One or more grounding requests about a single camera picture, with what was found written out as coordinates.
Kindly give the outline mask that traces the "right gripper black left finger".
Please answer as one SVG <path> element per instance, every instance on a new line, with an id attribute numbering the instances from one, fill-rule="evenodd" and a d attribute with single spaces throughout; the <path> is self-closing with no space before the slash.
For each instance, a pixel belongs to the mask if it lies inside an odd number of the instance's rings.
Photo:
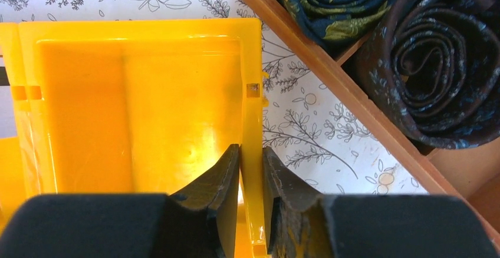
<path id="1" fill-rule="evenodd" d="M 239 146 L 173 194 L 43 194 L 1 235 L 2 257 L 232 257 Z"/>

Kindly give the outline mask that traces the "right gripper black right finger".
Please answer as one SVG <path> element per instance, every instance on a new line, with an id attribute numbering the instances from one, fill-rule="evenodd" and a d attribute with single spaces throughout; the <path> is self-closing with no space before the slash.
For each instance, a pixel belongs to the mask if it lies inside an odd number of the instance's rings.
<path id="1" fill-rule="evenodd" d="M 446 195 L 324 194 L 263 150 L 273 257 L 498 257 L 476 214 Z"/>

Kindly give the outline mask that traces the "yellow plastic bin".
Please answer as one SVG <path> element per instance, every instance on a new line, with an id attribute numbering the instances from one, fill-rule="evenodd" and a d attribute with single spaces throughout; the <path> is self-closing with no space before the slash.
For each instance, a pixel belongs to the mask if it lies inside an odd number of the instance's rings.
<path id="1" fill-rule="evenodd" d="M 241 147 L 236 257 L 266 257 L 261 22 L 1 24 L 17 136 L 1 223 L 43 193 L 173 193 Z"/>

